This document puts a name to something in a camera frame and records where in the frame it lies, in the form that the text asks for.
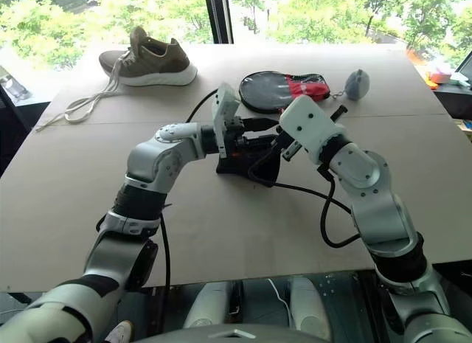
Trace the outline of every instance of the gray ball keychain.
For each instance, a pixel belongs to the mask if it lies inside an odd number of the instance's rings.
[[[370,79],[369,75],[362,69],[356,70],[346,80],[344,85],[344,90],[338,94],[333,94],[333,98],[342,96],[343,94],[347,95],[347,98],[350,100],[360,100],[364,97],[369,91]]]

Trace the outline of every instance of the white sole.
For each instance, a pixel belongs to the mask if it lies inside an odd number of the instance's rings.
[[[119,77],[119,82],[129,86],[149,86],[149,85],[188,85],[197,75],[196,66],[189,64],[181,72],[156,72],[138,77]]]

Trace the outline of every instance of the brown sneaker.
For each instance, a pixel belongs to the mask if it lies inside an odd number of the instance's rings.
[[[167,44],[148,37],[141,27],[135,27],[130,42],[131,48],[119,70],[119,81],[125,85],[187,85],[197,75],[197,68],[174,38]],[[100,54],[98,60],[108,76],[117,59],[125,53],[110,50]]]

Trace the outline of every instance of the white shoelace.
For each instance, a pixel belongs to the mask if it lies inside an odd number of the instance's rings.
[[[93,113],[95,107],[97,106],[98,102],[104,97],[113,96],[119,86],[119,71],[122,67],[123,59],[125,59],[130,54],[130,51],[127,51],[125,54],[121,55],[117,61],[115,61],[113,65],[113,69],[110,73],[110,80],[108,81],[108,85],[101,91],[96,94],[93,94],[90,97],[81,98],[79,100],[74,101],[70,105],[67,106],[64,112],[60,112],[50,120],[48,120],[44,125],[40,125],[36,128],[36,131],[42,131],[43,129],[49,127],[51,124],[56,123],[58,120],[65,119],[67,122],[71,124],[78,124],[83,122],[84,120],[88,119],[90,115]],[[91,103],[90,108],[78,118],[72,118],[72,114],[76,112],[78,109],[88,105]]]

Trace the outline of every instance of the black cable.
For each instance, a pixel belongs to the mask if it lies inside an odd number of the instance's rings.
[[[355,240],[357,240],[358,238],[360,238],[361,236],[359,234],[356,234],[356,235],[353,235],[351,236],[350,238],[344,240],[344,241],[341,241],[341,242],[333,242],[332,240],[329,239],[329,237],[327,236],[327,233],[326,233],[326,216],[327,216],[327,211],[328,209],[330,208],[330,204],[333,200],[333,195],[334,195],[334,191],[336,190],[336,183],[334,182],[334,178],[331,178],[330,179],[330,192],[327,194],[327,199],[326,199],[326,202],[324,203],[324,206],[323,206],[323,210],[322,210],[322,216],[321,216],[321,219],[319,221],[319,228],[322,232],[322,238],[323,238],[323,241],[329,246],[329,247],[333,247],[334,249],[340,249],[341,247],[344,247],[344,246],[347,246],[349,245],[350,243],[354,242]]]
[[[162,293],[159,317],[157,318],[157,333],[164,332],[165,314],[167,310],[167,301],[169,298],[170,291],[170,251],[169,251],[169,240],[167,239],[167,230],[165,228],[164,216],[161,213],[161,232],[162,241],[164,242],[164,253],[165,253],[165,286]]]
[[[269,181],[267,179],[261,179],[259,177],[257,177],[255,174],[254,174],[254,170],[257,169],[259,167],[260,164],[262,164],[270,155],[272,154],[272,151],[269,151],[266,155],[264,155],[262,158],[260,158],[259,160],[257,160],[248,170],[248,175],[249,175],[249,178],[252,180],[252,181],[255,181],[257,183],[261,183],[261,184],[264,184],[265,186],[273,186],[273,187],[279,187],[279,188],[286,188],[288,190],[298,190],[300,192],[305,192],[305,193],[308,193],[308,194],[311,194],[311,195],[315,195],[317,197],[320,197],[320,198],[323,198],[323,199],[327,199],[327,195],[323,194],[323,193],[320,193],[320,192],[317,192],[315,190],[310,190],[308,188],[304,188],[304,187],[299,187],[299,186],[294,186],[292,184],[284,184],[284,183],[278,183],[278,182],[273,182],[273,181]],[[341,209],[343,209],[346,213],[350,214],[351,213],[351,209],[349,209],[349,207],[346,205],[346,204],[343,204],[341,203],[340,201],[332,198],[331,203],[337,205],[338,207],[340,207]]]
[[[333,203],[335,205],[337,205],[338,207],[340,207],[341,209],[343,209],[345,212],[347,212],[348,214],[351,213],[351,210],[343,203],[341,203],[340,201],[337,201],[336,199],[333,198],[333,195],[334,195],[334,191],[336,190],[336,184],[334,182],[334,179],[331,179],[330,180],[330,183],[331,183],[331,188],[330,188],[330,192],[328,193],[328,195],[325,195],[323,193],[320,193],[320,192],[317,192],[315,190],[310,190],[308,188],[304,188],[304,187],[298,187],[298,186],[293,186],[291,184],[283,184],[283,183],[277,183],[277,182],[272,182],[272,181],[269,181],[269,180],[266,180],[266,179],[261,179],[259,177],[257,177],[255,174],[254,174],[254,170],[260,165],[262,164],[270,155],[272,155],[272,152],[273,150],[270,150],[266,155],[264,155],[263,157],[261,157],[259,160],[257,160],[248,170],[248,175],[249,175],[249,178],[257,183],[261,183],[261,184],[264,184],[264,185],[271,185],[271,186],[274,186],[274,187],[280,187],[280,188],[287,188],[289,190],[298,190],[300,192],[305,192],[305,193],[309,193],[309,194],[312,194],[312,195],[316,195],[317,197],[320,197],[320,198],[323,198],[323,199],[326,199],[326,202],[324,203],[324,206],[323,206],[323,210],[322,210],[322,215],[321,215],[321,219],[320,219],[320,229],[321,229],[321,233],[322,233],[322,238],[323,238],[323,241],[329,246],[329,247],[333,247],[335,249],[340,249],[341,247],[344,247],[350,243],[352,243],[353,241],[357,240],[358,238],[360,238],[361,236],[359,234],[356,234],[356,235],[353,235],[351,236],[350,238],[340,242],[340,243],[335,243],[333,241],[331,241],[329,239],[329,237],[327,236],[327,233],[326,233],[326,216],[327,216],[327,211],[330,207],[330,204]]]
[[[205,96],[203,98],[202,101],[200,101],[197,106],[193,109],[192,113],[189,115],[189,117],[187,118],[187,120],[185,121],[186,123],[190,123],[190,121],[192,120],[193,116],[195,116],[195,113],[197,113],[197,111],[200,109],[200,107],[214,94],[216,94],[216,91],[218,91],[217,89],[216,90],[213,90],[211,91],[207,96]]]

